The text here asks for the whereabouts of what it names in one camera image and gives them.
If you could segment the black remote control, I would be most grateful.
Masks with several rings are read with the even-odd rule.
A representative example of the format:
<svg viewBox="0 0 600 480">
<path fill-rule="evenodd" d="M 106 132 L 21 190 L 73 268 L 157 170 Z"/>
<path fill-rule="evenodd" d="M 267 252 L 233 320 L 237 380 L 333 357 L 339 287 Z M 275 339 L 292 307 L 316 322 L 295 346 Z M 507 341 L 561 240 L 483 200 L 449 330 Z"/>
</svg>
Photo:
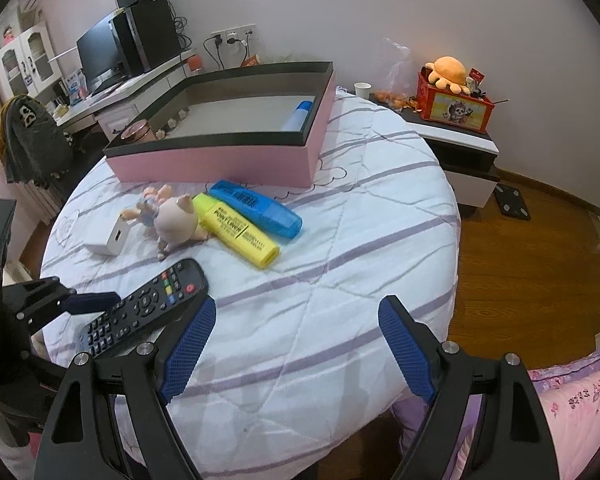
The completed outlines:
<svg viewBox="0 0 600 480">
<path fill-rule="evenodd" d="M 76 351 L 95 359 L 128 351 L 187 308 L 199 306 L 208 287 L 198 262 L 182 259 L 85 325 L 76 337 Z"/>
</svg>

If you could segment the white power adapter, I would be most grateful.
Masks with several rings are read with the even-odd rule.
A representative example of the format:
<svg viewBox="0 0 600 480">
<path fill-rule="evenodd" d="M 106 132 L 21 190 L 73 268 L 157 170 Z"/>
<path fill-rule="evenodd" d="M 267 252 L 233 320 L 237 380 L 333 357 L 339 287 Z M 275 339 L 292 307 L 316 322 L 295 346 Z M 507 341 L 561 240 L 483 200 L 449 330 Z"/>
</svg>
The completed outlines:
<svg viewBox="0 0 600 480">
<path fill-rule="evenodd" d="M 120 255 L 130 229 L 129 223 L 121 216 L 94 221 L 86 230 L 84 246 L 94 255 Z"/>
</svg>

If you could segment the pink pig figurine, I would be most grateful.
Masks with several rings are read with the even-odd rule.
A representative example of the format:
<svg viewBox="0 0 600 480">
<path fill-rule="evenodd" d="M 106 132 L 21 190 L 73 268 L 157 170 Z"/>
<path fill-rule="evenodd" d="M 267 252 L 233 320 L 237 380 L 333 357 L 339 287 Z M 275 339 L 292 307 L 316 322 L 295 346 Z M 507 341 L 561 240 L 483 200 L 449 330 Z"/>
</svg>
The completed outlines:
<svg viewBox="0 0 600 480">
<path fill-rule="evenodd" d="M 134 207 L 123 209 L 120 218 L 148 229 L 156 238 L 160 261 L 182 246 L 205 242 L 210 237 L 198 219 L 193 197 L 175 196 L 167 184 L 144 188 L 142 198 Z"/>
</svg>

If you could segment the yellow highlighter marker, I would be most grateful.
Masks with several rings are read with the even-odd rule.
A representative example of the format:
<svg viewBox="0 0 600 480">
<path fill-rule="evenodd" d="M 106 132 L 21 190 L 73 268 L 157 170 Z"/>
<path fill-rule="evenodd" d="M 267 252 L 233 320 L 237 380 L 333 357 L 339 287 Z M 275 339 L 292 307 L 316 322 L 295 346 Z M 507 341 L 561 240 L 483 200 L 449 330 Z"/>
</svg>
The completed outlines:
<svg viewBox="0 0 600 480">
<path fill-rule="evenodd" d="M 200 193 L 193 205 L 205 230 L 259 269 L 267 268 L 279 255 L 275 242 L 226 203 Z"/>
</svg>

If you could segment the blue highlighter marker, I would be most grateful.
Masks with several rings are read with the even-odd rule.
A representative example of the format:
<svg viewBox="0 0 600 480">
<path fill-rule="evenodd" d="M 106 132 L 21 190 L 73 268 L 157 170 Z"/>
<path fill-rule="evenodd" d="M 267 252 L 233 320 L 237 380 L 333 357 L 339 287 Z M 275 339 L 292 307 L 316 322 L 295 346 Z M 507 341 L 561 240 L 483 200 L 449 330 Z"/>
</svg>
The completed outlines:
<svg viewBox="0 0 600 480">
<path fill-rule="evenodd" d="M 262 231 L 292 240 L 301 231 L 302 219 L 276 200 L 230 181 L 221 180 L 209 194 L 232 207 Z"/>
</svg>

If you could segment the blue capped glue bottle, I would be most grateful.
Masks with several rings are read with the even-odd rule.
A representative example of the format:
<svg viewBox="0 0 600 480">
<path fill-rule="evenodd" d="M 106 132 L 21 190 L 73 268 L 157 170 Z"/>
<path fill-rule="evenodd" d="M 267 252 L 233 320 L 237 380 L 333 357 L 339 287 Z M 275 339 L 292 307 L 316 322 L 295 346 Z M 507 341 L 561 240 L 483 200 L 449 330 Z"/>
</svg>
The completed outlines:
<svg viewBox="0 0 600 480">
<path fill-rule="evenodd" d="M 312 101 L 305 100 L 300 102 L 294 109 L 294 111 L 285 120 L 280 130 L 289 132 L 301 131 L 303 129 L 304 123 L 306 122 L 306 118 L 309 116 L 309 112 L 311 111 L 312 105 Z"/>
</svg>

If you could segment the pink floral bedding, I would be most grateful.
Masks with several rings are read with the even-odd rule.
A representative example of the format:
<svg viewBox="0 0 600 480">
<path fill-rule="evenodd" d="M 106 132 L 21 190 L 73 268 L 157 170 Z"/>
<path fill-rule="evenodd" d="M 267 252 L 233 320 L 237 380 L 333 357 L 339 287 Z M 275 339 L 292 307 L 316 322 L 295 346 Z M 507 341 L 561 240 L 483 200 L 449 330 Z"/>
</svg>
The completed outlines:
<svg viewBox="0 0 600 480">
<path fill-rule="evenodd" d="M 566 365 L 529 370 L 554 441 L 561 479 L 575 479 L 600 448 L 600 349 Z M 481 396 L 471 396 L 451 463 L 443 479 L 459 479 L 474 440 Z M 404 454 L 415 439 L 428 406 L 405 395 L 390 408 L 402 428 Z"/>
</svg>

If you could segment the white desk with drawers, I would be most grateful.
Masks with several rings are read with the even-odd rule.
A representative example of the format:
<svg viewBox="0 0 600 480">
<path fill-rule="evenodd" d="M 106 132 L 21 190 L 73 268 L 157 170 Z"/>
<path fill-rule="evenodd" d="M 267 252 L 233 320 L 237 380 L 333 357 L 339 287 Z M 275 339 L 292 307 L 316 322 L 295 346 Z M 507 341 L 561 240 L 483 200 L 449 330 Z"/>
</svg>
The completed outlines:
<svg viewBox="0 0 600 480">
<path fill-rule="evenodd" d="M 194 54 L 197 53 L 187 50 L 178 58 L 172 58 L 148 73 L 87 98 L 70 107 L 64 116 L 56 118 L 56 124 L 71 134 L 99 126 L 111 141 L 166 92 L 187 77 L 197 75 L 192 73 L 186 64 L 187 59 Z"/>
</svg>

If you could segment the white striped tablecloth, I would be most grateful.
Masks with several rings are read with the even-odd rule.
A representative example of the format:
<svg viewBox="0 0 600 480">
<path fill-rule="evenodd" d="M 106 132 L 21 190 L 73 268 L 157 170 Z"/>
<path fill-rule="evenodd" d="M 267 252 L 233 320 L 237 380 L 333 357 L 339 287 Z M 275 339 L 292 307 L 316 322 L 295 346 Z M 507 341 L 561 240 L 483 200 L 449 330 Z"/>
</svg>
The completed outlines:
<svg viewBox="0 0 600 480">
<path fill-rule="evenodd" d="M 460 215 L 422 128 L 338 92 L 305 191 L 270 188 L 301 233 L 261 270 L 219 240 L 188 246 L 218 316 L 169 406 L 206 479 L 289 479 L 407 393 L 378 326 L 397 296 L 445 338 Z"/>
</svg>

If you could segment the white glass door cabinet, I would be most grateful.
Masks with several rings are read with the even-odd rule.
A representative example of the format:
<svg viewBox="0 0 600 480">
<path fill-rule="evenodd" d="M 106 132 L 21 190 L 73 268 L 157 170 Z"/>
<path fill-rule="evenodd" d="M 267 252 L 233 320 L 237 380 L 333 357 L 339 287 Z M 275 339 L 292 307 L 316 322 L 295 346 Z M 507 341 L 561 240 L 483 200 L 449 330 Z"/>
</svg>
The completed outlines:
<svg viewBox="0 0 600 480">
<path fill-rule="evenodd" d="M 0 92 L 36 98 L 62 78 L 44 22 L 34 25 L 0 49 Z"/>
</svg>

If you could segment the black bathroom scale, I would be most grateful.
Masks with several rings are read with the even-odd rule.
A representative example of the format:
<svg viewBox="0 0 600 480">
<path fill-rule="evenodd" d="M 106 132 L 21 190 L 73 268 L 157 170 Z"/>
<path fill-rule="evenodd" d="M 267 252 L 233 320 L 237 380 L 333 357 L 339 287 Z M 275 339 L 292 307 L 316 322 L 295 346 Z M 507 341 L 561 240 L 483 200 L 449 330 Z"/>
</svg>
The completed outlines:
<svg viewBox="0 0 600 480">
<path fill-rule="evenodd" d="M 503 216 L 524 221 L 531 220 L 527 204 L 518 188 L 498 183 L 495 185 L 493 196 Z"/>
</svg>

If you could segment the black computer monitor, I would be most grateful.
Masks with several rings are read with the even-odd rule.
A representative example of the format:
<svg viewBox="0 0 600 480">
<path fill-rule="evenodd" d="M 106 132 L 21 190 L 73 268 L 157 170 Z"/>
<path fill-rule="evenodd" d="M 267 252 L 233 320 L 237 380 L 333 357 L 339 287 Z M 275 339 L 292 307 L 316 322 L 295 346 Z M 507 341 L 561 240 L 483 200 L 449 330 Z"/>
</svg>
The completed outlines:
<svg viewBox="0 0 600 480">
<path fill-rule="evenodd" d="M 123 17 L 121 10 L 108 14 L 76 42 L 89 94 L 97 94 L 129 78 L 117 44 L 117 24 Z"/>
</svg>

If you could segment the orange capped bottle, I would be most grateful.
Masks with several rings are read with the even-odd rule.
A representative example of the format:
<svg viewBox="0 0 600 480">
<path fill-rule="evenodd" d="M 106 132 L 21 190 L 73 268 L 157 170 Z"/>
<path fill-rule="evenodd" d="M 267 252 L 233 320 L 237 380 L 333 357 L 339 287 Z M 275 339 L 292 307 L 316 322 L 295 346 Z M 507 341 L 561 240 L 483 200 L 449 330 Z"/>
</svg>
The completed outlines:
<svg viewBox="0 0 600 480">
<path fill-rule="evenodd" d="M 186 61 L 188 69 L 194 74 L 200 74 L 204 70 L 204 62 L 198 54 L 190 56 Z"/>
</svg>

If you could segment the white paper cup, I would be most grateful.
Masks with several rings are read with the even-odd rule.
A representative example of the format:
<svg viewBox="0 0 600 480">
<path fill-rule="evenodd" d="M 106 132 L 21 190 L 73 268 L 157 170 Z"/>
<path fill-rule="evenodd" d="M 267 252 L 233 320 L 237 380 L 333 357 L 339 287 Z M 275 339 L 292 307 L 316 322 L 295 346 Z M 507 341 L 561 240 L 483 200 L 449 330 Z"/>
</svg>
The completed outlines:
<svg viewBox="0 0 600 480">
<path fill-rule="evenodd" d="M 372 85 L 368 82 L 356 82 L 354 84 L 354 93 L 361 99 L 368 100 L 370 98 L 370 92 L 372 92 Z"/>
</svg>

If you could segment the orange octopus plush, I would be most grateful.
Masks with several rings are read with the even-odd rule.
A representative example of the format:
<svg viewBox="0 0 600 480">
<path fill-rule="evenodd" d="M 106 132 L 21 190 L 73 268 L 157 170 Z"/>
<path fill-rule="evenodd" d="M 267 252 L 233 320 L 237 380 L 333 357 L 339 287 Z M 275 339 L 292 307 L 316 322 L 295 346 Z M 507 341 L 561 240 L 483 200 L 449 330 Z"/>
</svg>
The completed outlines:
<svg viewBox="0 0 600 480">
<path fill-rule="evenodd" d="M 470 90 L 466 84 L 468 71 L 465 66 L 452 56 L 442 56 L 434 62 L 425 64 L 428 70 L 427 80 L 438 90 L 449 90 L 453 94 L 459 96 L 464 94 L 470 95 Z"/>
</svg>

